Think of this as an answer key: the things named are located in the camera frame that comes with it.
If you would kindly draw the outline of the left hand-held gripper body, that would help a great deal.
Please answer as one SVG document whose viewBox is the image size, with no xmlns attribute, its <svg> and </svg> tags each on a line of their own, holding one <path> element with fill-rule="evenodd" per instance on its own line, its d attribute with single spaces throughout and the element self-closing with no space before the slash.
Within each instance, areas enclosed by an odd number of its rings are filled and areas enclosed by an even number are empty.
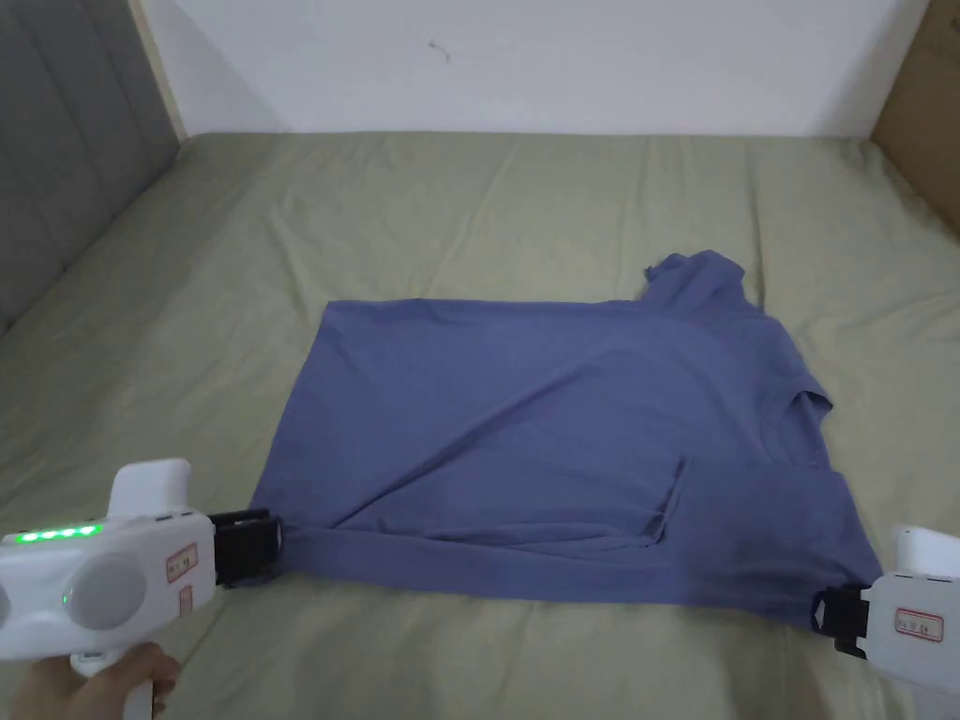
<svg viewBox="0 0 960 720">
<path fill-rule="evenodd" d="M 103 517 L 18 531 L 1 545 L 1 659 L 68 656 L 86 678 L 154 642 L 218 589 L 259 568 L 259 514 L 206 514 L 188 498 L 184 459 L 123 467 Z M 153 685 L 135 688 L 122 719 L 153 719 Z"/>
</svg>

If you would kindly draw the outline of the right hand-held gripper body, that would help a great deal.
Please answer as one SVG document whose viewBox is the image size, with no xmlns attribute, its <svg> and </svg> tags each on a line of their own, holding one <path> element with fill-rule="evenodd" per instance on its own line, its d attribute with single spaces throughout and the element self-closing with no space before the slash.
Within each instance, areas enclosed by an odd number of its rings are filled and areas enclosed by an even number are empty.
<svg viewBox="0 0 960 720">
<path fill-rule="evenodd" d="M 834 648 L 907 687 L 919 719 L 959 716 L 959 538 L 894 532 L 894 569 L 870 587 L 829 590 Z"/>
</svg>

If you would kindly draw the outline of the person's left hand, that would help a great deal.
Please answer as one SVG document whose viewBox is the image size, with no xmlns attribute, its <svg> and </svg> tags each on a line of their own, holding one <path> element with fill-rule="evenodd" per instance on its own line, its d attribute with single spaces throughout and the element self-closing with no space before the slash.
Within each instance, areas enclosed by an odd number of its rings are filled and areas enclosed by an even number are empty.
<svg viewBox="0 0 960 720">
<path fill-rule="evenodd" d="M 10 706 L 10 719 L 122 719 L 128 695 L 153 685 L 151 717 L 166 710 L 181 665 L 158 644 L 147 642 L 92 677 L 76 672 L 68 656 L 40 659 L 29 668 Z"/>
</svg>

